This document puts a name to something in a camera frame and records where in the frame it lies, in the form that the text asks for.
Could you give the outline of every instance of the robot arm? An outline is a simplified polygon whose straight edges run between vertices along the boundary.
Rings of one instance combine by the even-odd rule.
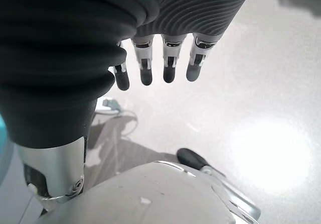
[[[0,0],[0,112],[18,145],[29,188],[48,210],[80,193],[97,98],[114,83],[129,88],[131,38],[142,83],[152,81],[154,34],[164,40],[164,80],[194,34],[187,79],[245,0]]]

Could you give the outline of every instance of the screw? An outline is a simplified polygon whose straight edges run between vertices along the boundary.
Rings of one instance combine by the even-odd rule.
[[[82,186],[82,183],[84,182],[83,179],[80,179],[76,182],[76,184],[74,184],[74,187],[72,188],[73,191],[76,191],[78,190],[81,186]]]

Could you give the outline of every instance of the white floor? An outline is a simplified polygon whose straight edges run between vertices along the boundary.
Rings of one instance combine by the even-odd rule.
[[[156,36],[146,87],[124,42],[131,86],[107,95],[137,115],[127,138],[203,155],[261,207],[262,224],[321,223],[321,18],[280,0],[247,0],[194,83],[185,78],[191,43],[167,84]]]

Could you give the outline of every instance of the glossy floor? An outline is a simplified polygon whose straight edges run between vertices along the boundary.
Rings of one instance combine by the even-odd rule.
[[[128,112],[95,117],[87,187],[188,147],[258,204],[262,224],[321,223],[321,17],[281,0],[247,0],[190,83],[192,39],[167,84],[156,36],[147,87],[124,42],[131,86],[107,95]]]

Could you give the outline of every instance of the black rubber fingertip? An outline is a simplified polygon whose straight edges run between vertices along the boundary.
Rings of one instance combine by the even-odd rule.
[[[197,64],[194,64],[194,65],[189,64],[186,71],[187,80],[190,82],[194,82],[199,77],[201,68],[202,67],[200,67]]]
[[[175,78],[175,68],[174,67],[164,67],[163,79],[167,83],[171,83]]]
[[[140,71],[140,79],[141,82],[145,85],[148,86],[152,82],[152,74],[151,74],[151,69],[144,69]]]
[[[176,155],[181,164],[197,170],[202,169],[206,165],[210,166],[210,164],[202,156],[187,148],[177,150]]]
[[[129,79],[127,72],[115,73],[116,83],[120,90],[126,91],[129,89]]]

